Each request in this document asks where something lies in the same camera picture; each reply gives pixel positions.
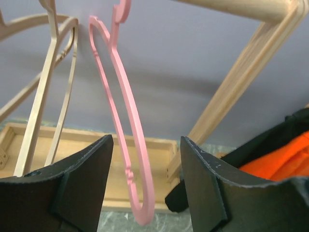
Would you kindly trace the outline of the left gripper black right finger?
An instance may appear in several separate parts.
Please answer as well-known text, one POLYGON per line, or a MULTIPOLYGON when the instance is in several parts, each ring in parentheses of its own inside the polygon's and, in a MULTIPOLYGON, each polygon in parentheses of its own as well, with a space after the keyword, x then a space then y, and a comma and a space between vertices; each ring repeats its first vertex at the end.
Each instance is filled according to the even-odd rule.
POLYGON ((247 174, 181 138, 181 159, 196 232, 306 232, 309 180, 247 174))

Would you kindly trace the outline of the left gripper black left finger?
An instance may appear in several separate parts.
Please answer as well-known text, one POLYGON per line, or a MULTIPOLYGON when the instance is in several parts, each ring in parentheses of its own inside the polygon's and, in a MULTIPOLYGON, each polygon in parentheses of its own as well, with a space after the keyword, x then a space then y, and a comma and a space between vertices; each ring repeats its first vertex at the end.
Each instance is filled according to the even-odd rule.
POLYGON ((95 232, 98 228, 113 138, 22 177, 0 181, 3 232, 95 232))

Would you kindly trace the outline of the pink hanger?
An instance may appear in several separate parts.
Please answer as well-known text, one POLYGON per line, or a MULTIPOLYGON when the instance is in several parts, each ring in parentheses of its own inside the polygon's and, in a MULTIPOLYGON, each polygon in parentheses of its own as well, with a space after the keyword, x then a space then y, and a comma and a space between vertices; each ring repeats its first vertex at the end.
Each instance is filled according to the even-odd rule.
POLYGON ((122 0, 119 2, 119 4, 114 5, 112 11, 112 24, 110 30, 108 30, 107 27, 104 25, 104 23, 101 20, 99 20, 96 16, 90 16, 88 33, 89 33, 90 46, 98 67, 99 75, 102 80, 102 85, 106 92, 107 100, 109 102, 109 107, 112 113, 112 119, 115 126, 116 135, 118 138, 118 143, 120 145, 120 150, 123 157, 131 210, 135 217, 135 220, 140 225, 145 226, 152 222, 155 214, 155 191, 154 191, 153 177, 139 113, 137 110, 137 106, 135 103, 135 99, 131 90, 131 86, 126 71, 124 69, 123 63, 117 51, 119 26, 120 24, 125 23, 125 21, 127 20, 130 8, 131 8, 130 0, 122 0), (136 184, 134 182, 134 174, 132 171, 131 160, 124 132, 122 129, 122 125, 120 122, 120 118, 112 97, 112 93, 108 84, 105 71, 103 69, 103 65, 101 63, 98 51, 95 46, 94 33, 93 33, 94 28, 97 28, 99 30, 108 48, 108 52, 123 94, 139 160, 140 176, 143 190, 142 202, 140 202, 138 198, 138 192, 136 184))

